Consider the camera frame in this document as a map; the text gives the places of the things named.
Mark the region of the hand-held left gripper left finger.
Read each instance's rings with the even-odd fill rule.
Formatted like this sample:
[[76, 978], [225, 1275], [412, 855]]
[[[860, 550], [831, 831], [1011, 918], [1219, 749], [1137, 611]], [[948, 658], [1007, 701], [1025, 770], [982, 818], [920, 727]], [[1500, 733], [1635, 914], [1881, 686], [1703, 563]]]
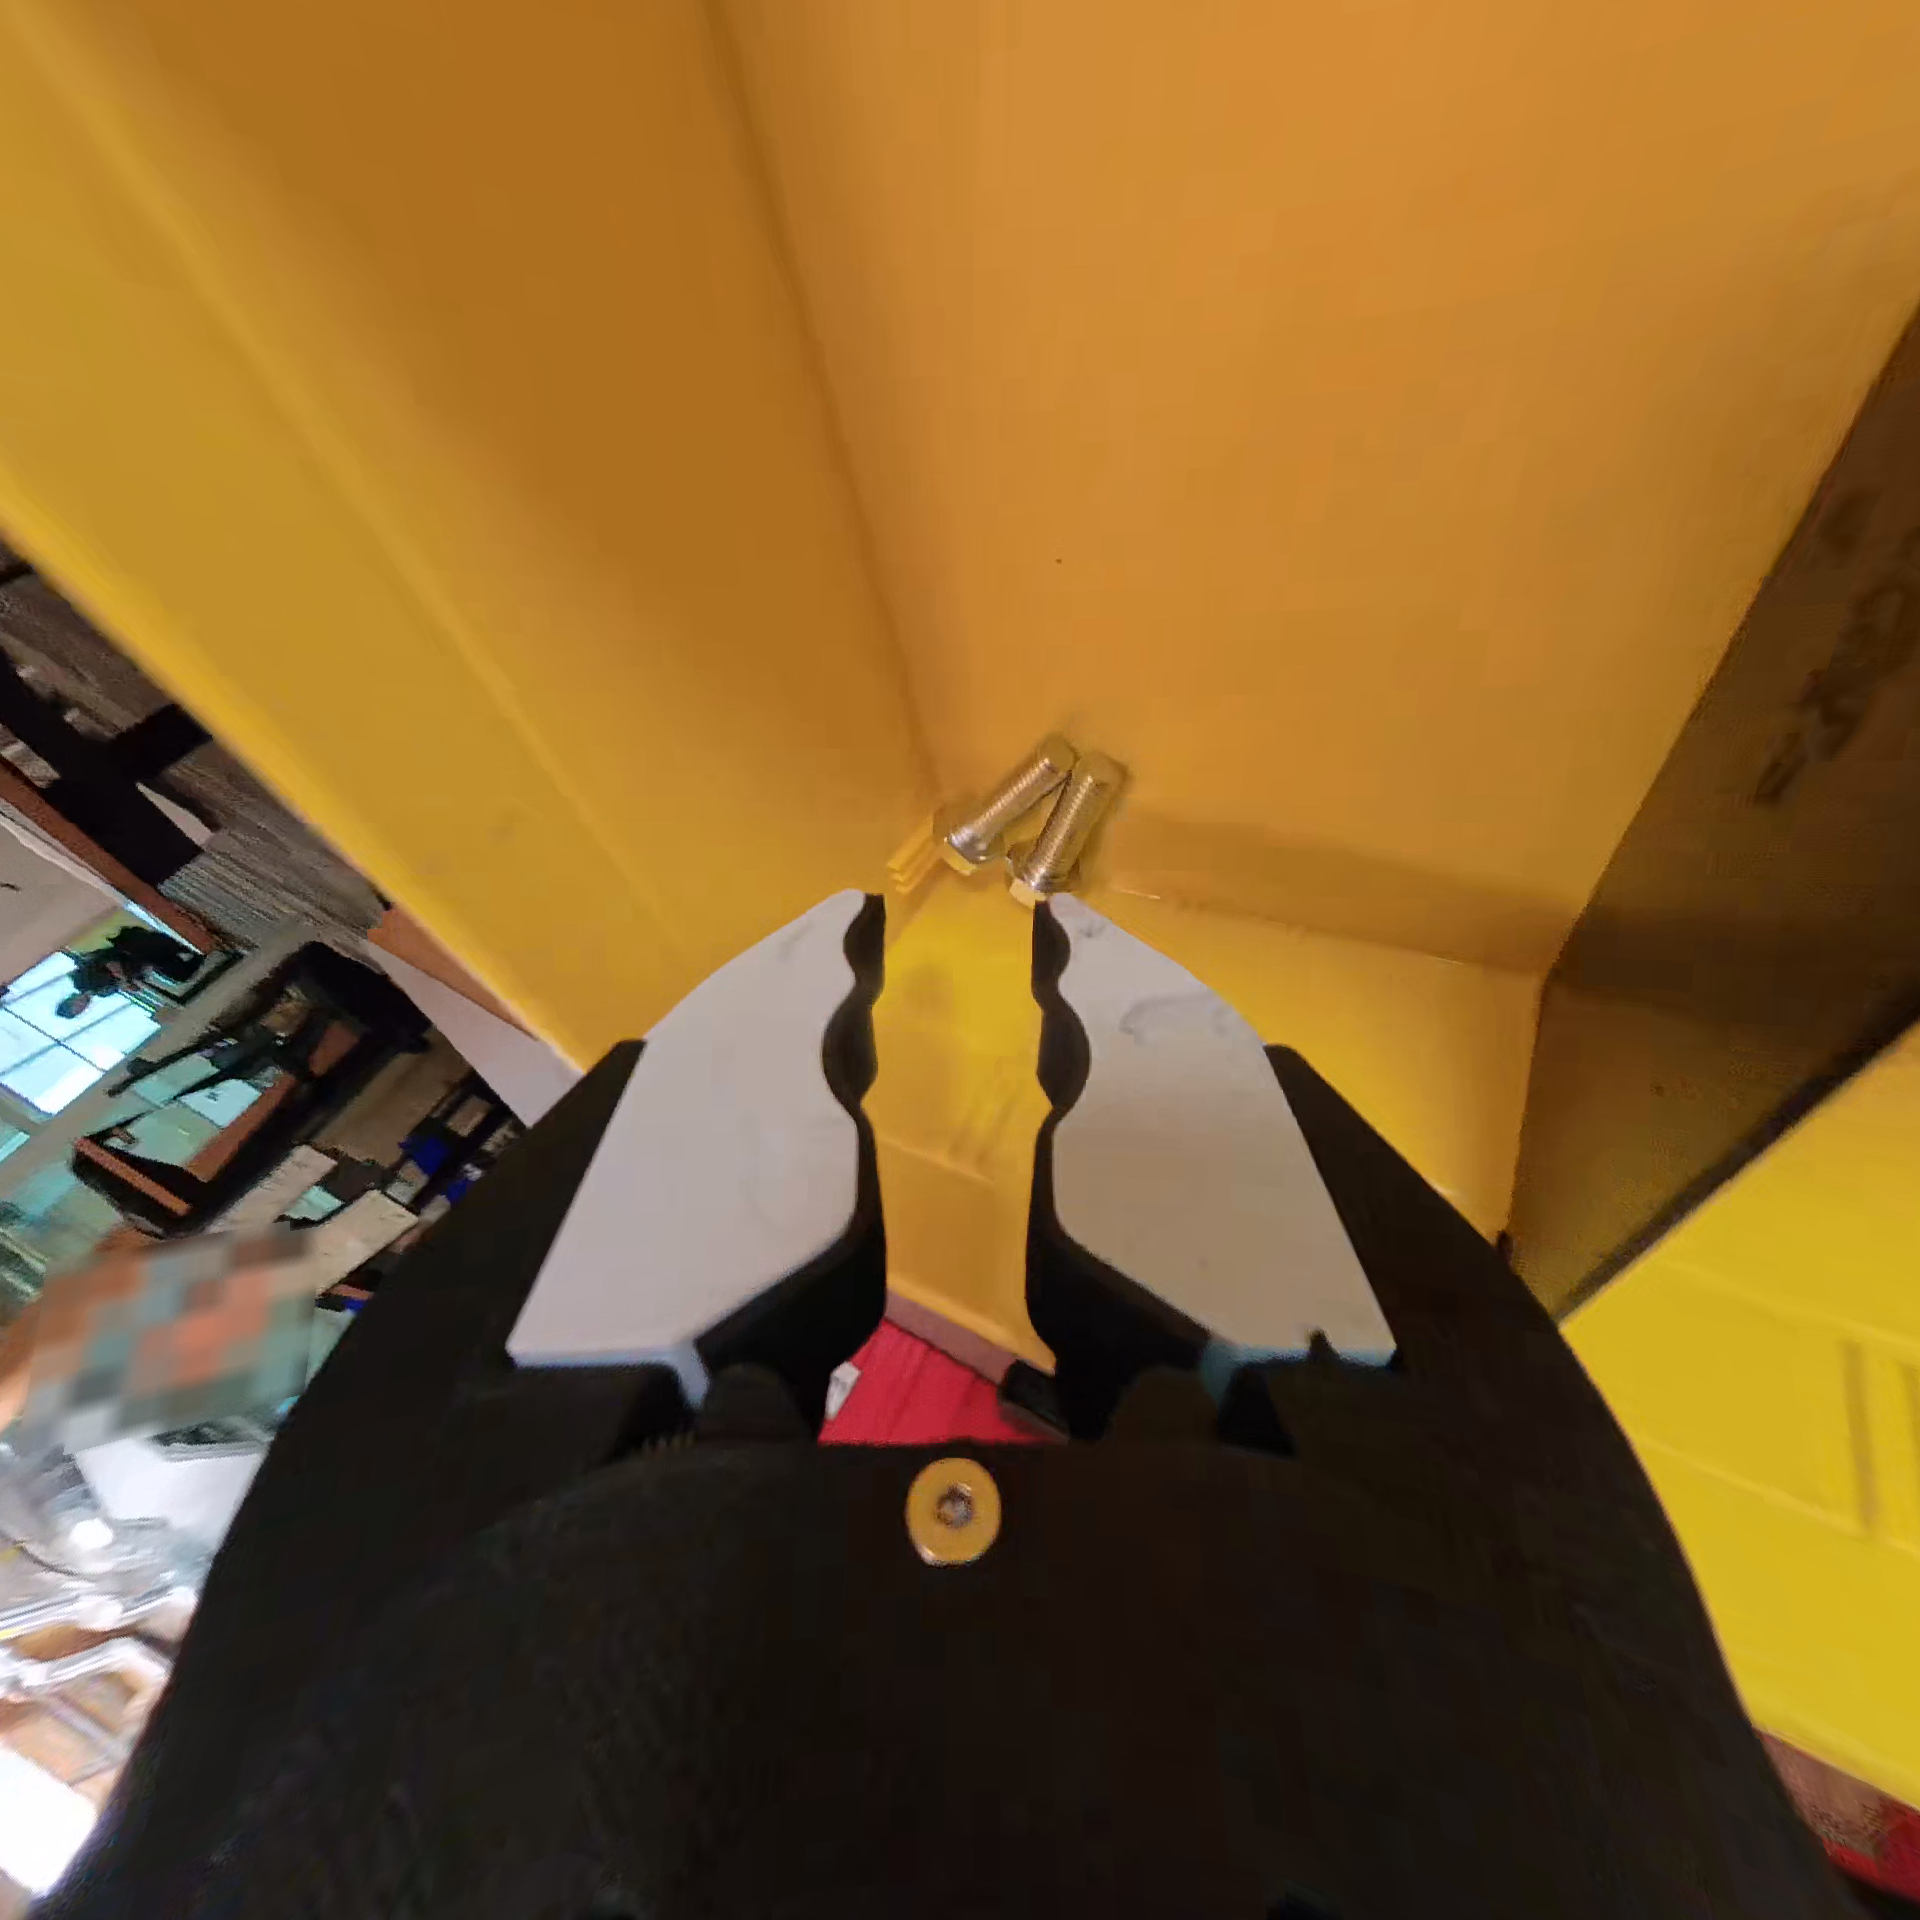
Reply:
[[884, 902], [845, 890], [726, 961], [643, 1039], [507, 1338], [524, 1371], [740, 1364], [811, 1425], [878, 1326], [873, 1005]]

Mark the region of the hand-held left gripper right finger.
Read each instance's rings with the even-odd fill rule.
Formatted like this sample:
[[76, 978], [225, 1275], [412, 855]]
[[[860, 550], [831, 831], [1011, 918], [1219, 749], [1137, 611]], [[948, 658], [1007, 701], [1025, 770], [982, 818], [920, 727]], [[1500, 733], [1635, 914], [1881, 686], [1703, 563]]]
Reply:
[[1067, 1426], [1140, 1375], [1221, 1407], [1271, 1361], [1396, 1358], [1303, 1123], [1256, 1030], [1077, 897], [1032, 922], [1039, 1089], [1023, 1302]]

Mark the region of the silver hex bolt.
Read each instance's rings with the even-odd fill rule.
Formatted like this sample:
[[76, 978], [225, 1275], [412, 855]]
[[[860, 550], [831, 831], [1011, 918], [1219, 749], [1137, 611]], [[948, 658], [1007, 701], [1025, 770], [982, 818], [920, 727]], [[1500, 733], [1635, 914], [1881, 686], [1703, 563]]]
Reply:
[[973, 876], [1000, 857], [1011, 829], [1057, 796], [1077, 761], [1067, 737], [1047, 733], [996, 782], [941, 807], [932, 822], [940, 859], [955, 873]]
[[1079, 885], [1126, 777], [1126, 769], [1104, 751], [1073, 764], [1039, 829], [1005, 852], [1005, 885], [1017, 906], [1032, 909]]

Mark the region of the yellow storage bin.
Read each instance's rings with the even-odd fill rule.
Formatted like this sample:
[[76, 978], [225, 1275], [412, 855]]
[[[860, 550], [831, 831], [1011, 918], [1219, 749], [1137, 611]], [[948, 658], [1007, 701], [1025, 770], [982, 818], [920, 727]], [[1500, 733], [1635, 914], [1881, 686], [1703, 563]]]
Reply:
[[[895, 1289], [1048, 1364], [931, 820], [1505, 1229], [1552, 963], [1915, 319], [1915, 4], [5, 4], [5, 534], [574, 1063], [892, 891]], [[1568, 1316], [1915, 1797], [1915, 1026]]]

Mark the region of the red bag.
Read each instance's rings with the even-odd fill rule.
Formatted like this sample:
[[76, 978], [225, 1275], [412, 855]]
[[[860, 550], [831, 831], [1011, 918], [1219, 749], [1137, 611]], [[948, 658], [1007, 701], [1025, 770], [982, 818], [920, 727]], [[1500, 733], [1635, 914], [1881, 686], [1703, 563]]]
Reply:
[[820, 1443], [829, 1447], [947, 1454], [1043, 1439], [1005, 1414], [993, 1381], [889, 1318], [835, 1370], [820, 1428]]

